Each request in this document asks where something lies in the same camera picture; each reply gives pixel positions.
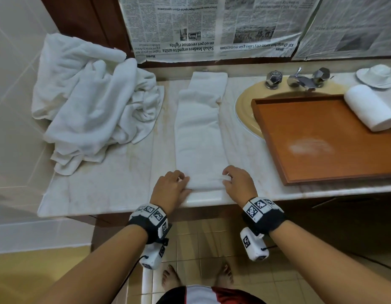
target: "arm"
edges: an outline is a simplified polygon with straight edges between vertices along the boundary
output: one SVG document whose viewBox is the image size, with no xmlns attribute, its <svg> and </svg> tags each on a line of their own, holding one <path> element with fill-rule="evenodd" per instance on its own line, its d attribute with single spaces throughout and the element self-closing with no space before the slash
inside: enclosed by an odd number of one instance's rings
<svg viewBox="0 0 391 304">
<path fill-rule="evenodd" d="M 170 215 L 190 194 L 191 190 L 184 189 L 189 179 L 180 171 L 168 172 L 157 181 L 150 203 Z M 146 242 L 142 227 L 125 227 L 54 283 L 38 303 L 111 303 Z"/>
<path fill-rule="evenodd" d="M 250 175 L 228 166 L 223 174 L 226 191 L 240 207 L 257 197 Z M 285 220 L 270 237 L 327 304 L 391 303 L 391 282 L 370 271 L 298 225 Z"/>
</svg>

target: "newspaper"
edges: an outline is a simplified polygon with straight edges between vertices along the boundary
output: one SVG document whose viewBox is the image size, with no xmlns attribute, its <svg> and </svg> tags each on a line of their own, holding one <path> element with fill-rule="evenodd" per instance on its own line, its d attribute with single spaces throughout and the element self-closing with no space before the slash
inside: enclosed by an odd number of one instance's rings
<svg viewBox="0 0 391 304">
<path fill-rule="evenodd" d="M 391 56 L 391 0 L 323 0 L 293 60 Z"/>
<path fill-rule="evenodd" d="M 119 0 L 138 62 L 289 57 L 319 0 Z"/>
</svg>

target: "yellow sink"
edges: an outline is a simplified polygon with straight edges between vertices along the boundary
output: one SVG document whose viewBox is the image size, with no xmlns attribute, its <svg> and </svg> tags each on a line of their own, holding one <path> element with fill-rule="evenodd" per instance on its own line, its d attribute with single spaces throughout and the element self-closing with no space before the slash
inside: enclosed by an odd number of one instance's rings
<svg viewBox="0 0 391 304">
<path fill-rule="evenodd" d="M 236 100 L 235 114 L 243 124 L 243 126 L 254 133 L 255 135 L 264 138 L 262 131 L 253 115 L 251 102 L 253 99 L 261 98 L 298 98 L 298 97 L 315 97 L 325 95 L 338 95 L 344 94 L 346 91 L 345 86 L 328 80 L 321 88 L 317 88 L 316 91 L 307 92 L 303 87 L 294 88 L 287 84 L 288 76 L 283 77 L 283 82 L 280 83 L 279 88 L 276 90 L 269 90 L 265 85 L 265 81 L 256 83 L 255 85 L 245 89 Z"/>
</svg>

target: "forearm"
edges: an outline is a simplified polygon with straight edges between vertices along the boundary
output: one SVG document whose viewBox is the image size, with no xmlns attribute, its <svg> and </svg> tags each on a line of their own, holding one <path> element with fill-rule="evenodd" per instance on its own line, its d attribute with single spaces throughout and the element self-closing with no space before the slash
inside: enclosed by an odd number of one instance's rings
<svg viewBox="0 0 391 304">
<path fill-rule="evenodd" d="M 298 225 L 285 221 L 270 236 L 325 303 L 391 303 L 390 281 Z"/>
<path fill-rule="evenodd" d="M 146 242 L 144 229 L 137 225 L 125 227 L 67 272 L 38 303 L 110 303 Z"/>
</svg>

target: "person's right arm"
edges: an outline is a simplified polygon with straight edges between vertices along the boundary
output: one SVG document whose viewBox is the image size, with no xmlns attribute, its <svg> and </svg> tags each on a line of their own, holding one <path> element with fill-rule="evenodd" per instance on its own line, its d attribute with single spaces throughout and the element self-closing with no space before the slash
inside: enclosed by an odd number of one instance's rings
<svg viewBox="0 0 391 304">
<path fill-rule="evenodd" d="M 227 167 L 223 174 L 229 196 L 243 208 L 257 197 L 250 175 Z M 286 220 L 270 237 L 326 304 L 391 304 L 391 282 L 370 271 L 308 231 Z"/>
</svg>

